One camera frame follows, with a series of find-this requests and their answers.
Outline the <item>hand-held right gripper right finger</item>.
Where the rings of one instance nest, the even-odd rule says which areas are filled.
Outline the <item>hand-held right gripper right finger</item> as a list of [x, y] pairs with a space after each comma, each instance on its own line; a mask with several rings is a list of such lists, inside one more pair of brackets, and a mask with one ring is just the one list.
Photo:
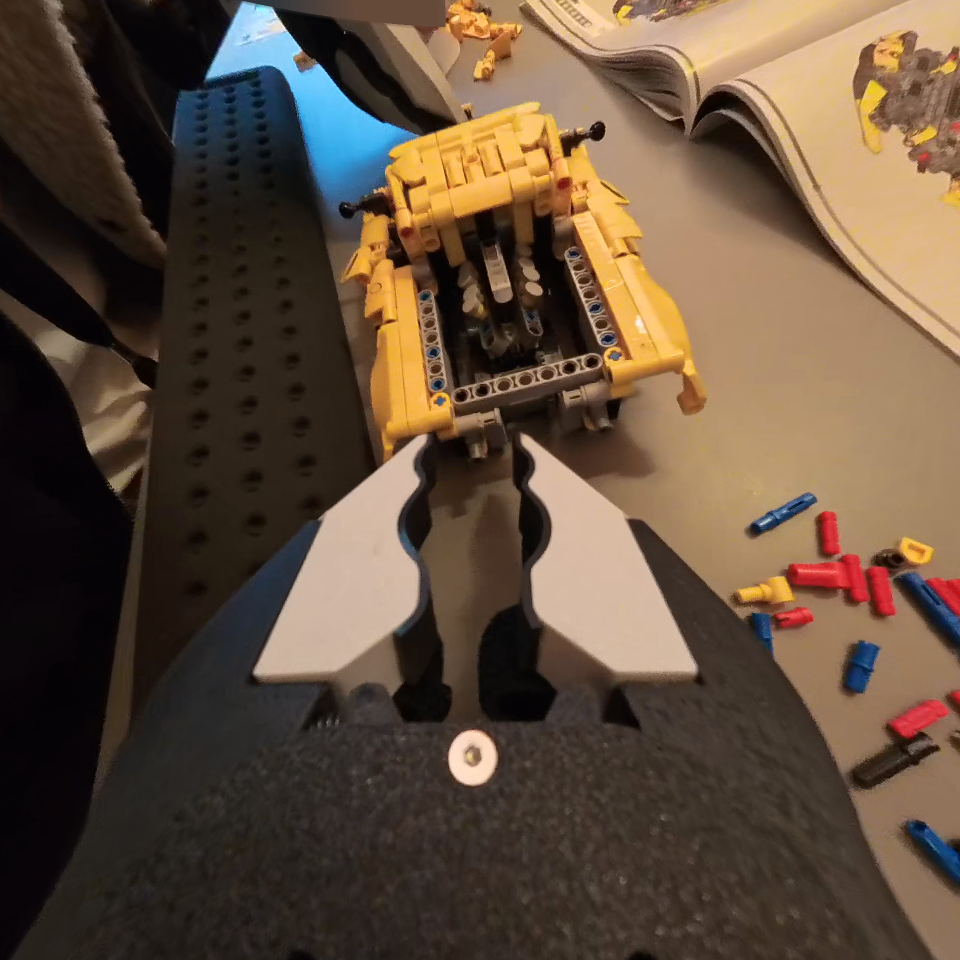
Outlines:
[[527, 434], [512, 440], [520, 604], [555, 690], [698, 680], [629, 517]]

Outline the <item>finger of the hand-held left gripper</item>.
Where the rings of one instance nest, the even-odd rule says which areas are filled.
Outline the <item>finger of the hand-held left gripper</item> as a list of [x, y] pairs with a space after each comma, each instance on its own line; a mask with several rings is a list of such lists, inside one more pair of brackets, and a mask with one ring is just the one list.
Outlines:
[[407, 132], [467, 121], [447, 75], [412, 26], [333, 20], [330, 77], [365, 114]]
[[286, 13], [396, 25], [443, 25], [446, 1], [272, 1]]

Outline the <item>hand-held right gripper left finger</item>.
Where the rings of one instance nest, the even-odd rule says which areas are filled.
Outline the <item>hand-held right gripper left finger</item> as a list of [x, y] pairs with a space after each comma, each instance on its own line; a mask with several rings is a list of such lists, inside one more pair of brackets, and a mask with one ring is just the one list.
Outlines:
[[420, 436], [324, 512], [253, 678], [347, 694], [426, 677], [436, 621], [422, 549], [435, 480], [436, 440]]

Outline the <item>yellow toy brick car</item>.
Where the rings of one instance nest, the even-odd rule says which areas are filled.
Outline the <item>yellow toy brick car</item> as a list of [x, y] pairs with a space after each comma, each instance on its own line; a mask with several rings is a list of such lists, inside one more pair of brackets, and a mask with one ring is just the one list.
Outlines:
[[629, 201], [589, 142], [523, 102], [395, 146], [355, 202], [358, 245], [340, 282], [363, 292], [374, 334], [370, 413], [381, 461], [416, 438], [461, 441], [472, 460], [539, 414], [611, 429], [642, 380], [707, 393], [682, 315], [642, 261]]

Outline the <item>grey desk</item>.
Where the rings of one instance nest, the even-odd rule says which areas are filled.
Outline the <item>grey desk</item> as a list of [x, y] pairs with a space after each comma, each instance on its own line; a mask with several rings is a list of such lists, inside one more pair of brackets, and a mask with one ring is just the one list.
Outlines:
[[[560, 126], [606, 124], [590, 150], [604, 179], [630, 200], [642, 258], [686, 323], [707, 403], [684, 416], [678, 377], [661, 376], [602, 434], [547, 441], [558, 459], [633, 518], [651, 525], [715, 594], [738, 611], [735, 589], [794, 562], [819, 559], [817, 510], [753, 539], [747, 525], [801, 493], [838, 516], [842, 546], [866, 562], [901, 537], [933, 546], [926, 577], [958, 578], [958, 363], [851, 273], [786, 179], [735, 124], [690, 141], [597, 68], [527, 18], [517, 2], [485, 2], [524, 21], [512, 58], [490, 82], [473, 80], [463, 43], [449, 74], [474, 114], [540, 101]], [[275, 66], [296, 98], [322, 203], [328, 257], [339, 277], [355, 228], [338, 202], [380, 181], [403, 131], [361, 116], [319, 68], [300, 72], [300, 44], [263, 33], [269, 14], [240, 6], [207, 78]], [[444, 444], [431, 494], [424, 558], [452, 689], [449, 719], [473, 727], [481, 630], [518, 599], [519, 492], [510, 457], [469, 463]], [[839, 594], [804, 591], [814, 622], [777, 630], [775, 659], [846, 773], [888, 742], [886, 722], [958, 690], [951, 644], [900, 592], [897, 614]], [[881, 652], [865, 694], [841, 689], [858, 640]], [[902, 834], [907, 819], [958, 837], [955, 710], [931, 727], [941, 750], [854, 797], [877, 862], [935, 958], [958, 958], [958, 891]]]

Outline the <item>pile of yellow brick parts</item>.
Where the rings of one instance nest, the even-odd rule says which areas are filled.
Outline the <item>pile of yellow brick parts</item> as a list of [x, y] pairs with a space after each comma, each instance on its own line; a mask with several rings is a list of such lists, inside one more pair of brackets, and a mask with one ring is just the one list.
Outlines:
[[456, 1], [447, 6], [446, 30], [453, 39], [486, 44], [477, 60], [472, 77], [474, 82], [488, 82], [501, 61], [510, 59], [514, 46], [522, 35], [523, 26], [515, 21], [497, 21], [492, 10], [479, 1]]

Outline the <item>large pile of coloured pins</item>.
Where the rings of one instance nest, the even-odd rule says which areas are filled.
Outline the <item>large pile of coloured pins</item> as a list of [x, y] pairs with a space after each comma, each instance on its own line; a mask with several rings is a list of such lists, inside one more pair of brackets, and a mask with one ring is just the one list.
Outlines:
[[[756, 538], [769, 533], [818, 502], [805, 492], [762, 514], [747, 527]], [[958, 577], [925, 577], [921, 568], [934, 557], [932, 546], [911, 537], [902, 537], [893, 547], [877, 551], [865, 566], [858, 555], [842, 551], [837, 515], [822, 510], [815, 517], [815, 535], [822, 559], [793, 562], [781, 575], [738, 589], [733, 599], [741, 605], [778, 607], [773, 614], [753, 612], [747, 623], [753, 635], [773, 654], [774, 629], [786, 630], [813, 622], [805, 606], [789, 606], [796, 590], [841, 594], [851, 605], [868, 605], [876, 618], [889, 619], [897, 613], [895, 591], [901, 592], [920, 613], [928, 627], [951, 645], [958, 655]], [[841, 691], [861, 697], [869, 690], [882, 648], [867, 640], [854, 642], [846, 653]], [[848, 773], [850, 784], [859, 791], [876, 789], [895, 777], [917, 768], [935, 756], [941, 747], [930, 730], [954, 715], [958, 720], [958, 687], [942, 698], [925, 699], [911, 705], [884, 723], [891, 737], [882, 750], [860, 761]], [[951, 839], [927, 821], [908, 819], [901, 828], [914, 849], [930, 867], [958, 893], [958, 837]]]

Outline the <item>person's white shirt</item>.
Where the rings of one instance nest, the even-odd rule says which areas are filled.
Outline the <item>person's white shirt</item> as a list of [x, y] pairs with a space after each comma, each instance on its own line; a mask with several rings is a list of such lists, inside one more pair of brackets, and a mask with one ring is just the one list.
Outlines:
[[118, 495], [136, 485], [152, 432], [149, 390], [132, 366], [17, 307], [16, 323], [51, 364], [73, 402], [95, 464]]

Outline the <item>open instruction booklet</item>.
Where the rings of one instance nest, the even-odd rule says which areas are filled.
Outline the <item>open instruction booklet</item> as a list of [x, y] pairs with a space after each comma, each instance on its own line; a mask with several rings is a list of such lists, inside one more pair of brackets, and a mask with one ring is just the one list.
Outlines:
[[523, 9], [688, 138], [740, 124], [848, 267], [958, 356], [957, 1]]

